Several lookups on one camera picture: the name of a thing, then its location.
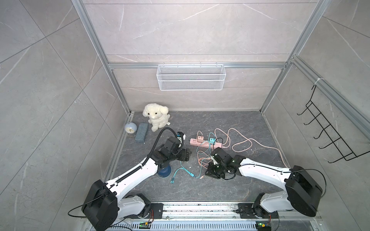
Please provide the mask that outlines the blue meat grinder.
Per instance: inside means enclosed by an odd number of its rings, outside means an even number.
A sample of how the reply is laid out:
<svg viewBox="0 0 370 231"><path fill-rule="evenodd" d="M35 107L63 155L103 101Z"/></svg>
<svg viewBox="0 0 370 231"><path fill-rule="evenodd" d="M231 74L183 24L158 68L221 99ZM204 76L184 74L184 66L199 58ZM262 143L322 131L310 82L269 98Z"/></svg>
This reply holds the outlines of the blue meat grinder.
<svg viewBox="0 0 370 231"><path fill-rule="evenodd" d="M157 176L160 177L160 178L167 178L168 176L170 176L172 172L172 168L170 165L160 169L158 172L157 172Z"/></svg>

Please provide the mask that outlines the pink power strip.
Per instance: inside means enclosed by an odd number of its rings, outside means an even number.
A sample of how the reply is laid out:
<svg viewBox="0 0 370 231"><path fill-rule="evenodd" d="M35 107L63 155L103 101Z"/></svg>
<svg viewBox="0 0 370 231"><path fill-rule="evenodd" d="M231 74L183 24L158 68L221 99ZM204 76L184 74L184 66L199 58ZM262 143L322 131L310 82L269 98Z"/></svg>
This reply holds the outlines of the pink power strip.
<svg viewBox="0 0 370 231"><path fill-rule="evenodd" d="M240 142L232 143L232 139L230 137L230 133L232 131L235 131L238 135L240 135L243 138L243 140L240 141ZM197 132L197 137L198 136L203 136L203 133L201 131L198 131ZM231 150L235 153L243 153L243 152L246 152L248 150L251 150L251 148L253 147L254 144L257 144L257 145L259 145L263 148L266 148L266 149L272 149L272 150L277 151L280 155L280 158L282 160L282 163L283 163L284 167L288 167L287 163L284 160L282 152L278 148L263 145L254 138L247 138L246 136L244 136L241 132L239 132L235 128L230 128L230 129L228 129L227 132L224 132L220 128L215 128L213 132L209 133L208 139L206 139L206 140L204 139L203 143L198 143L197 142L197 137L190 139L190 145L197 148L197 154L206 155L206 157L201 157L201 158L198 159L199 165L203 166L203 167L205 167L208 163L203 164L202 161L211 159L210 155L206 154L206 152L210 153L211 151L213 151L217 147L231 148ZM209 143L209 138L215 138L216 139L215 145L212 145L212 144ZM246 147L245 149L242 149L242 150L235 149L236 146L240 146L240 145L245 144L245 143L249 143L249 146Z"/></svg>

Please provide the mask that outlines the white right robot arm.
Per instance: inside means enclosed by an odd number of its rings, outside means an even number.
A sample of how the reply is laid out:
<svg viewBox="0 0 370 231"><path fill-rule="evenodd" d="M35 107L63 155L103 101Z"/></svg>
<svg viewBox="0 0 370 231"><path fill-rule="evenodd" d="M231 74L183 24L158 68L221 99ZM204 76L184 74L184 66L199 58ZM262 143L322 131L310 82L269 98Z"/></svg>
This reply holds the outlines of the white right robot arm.
<svg viewBox="0 0 370 231"><path fill-rule="evenodd" d="M275 167L239 155L232 157L222 148L214 149L211 159L205 173L207 176L223 180L228 174L232 178L250 177L281 189L277 193L258 194L251 208L241 207L239 213L252 213L258 218L266 218L277 211L296 210L307 217L316 216L326 190L311 177L308 169L301 166Z"/></svg>

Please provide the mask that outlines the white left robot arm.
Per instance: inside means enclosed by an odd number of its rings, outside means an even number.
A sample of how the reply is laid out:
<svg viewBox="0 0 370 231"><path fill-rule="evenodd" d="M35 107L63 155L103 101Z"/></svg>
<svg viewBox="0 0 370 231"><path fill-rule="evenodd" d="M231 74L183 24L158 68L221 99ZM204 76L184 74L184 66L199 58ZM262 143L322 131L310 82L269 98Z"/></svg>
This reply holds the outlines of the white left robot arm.
<svg viewBox="0 0 370 231"><path fill-rule="evenodd" d="M170 175L167 168L172 161L188 161L191 151L184 148L185 135L174 132L171 128L163 128L160 132L169 130L173 136L160 146L156 143L146 158L126 173L103 182L92 184L86 199L80 209L83 217L88 219L97 231L105 231L117 224L117 219L137 216L139 218L154 217L151 202L142 194L131 197L126 195L141 182L161 171Z"/></svg>

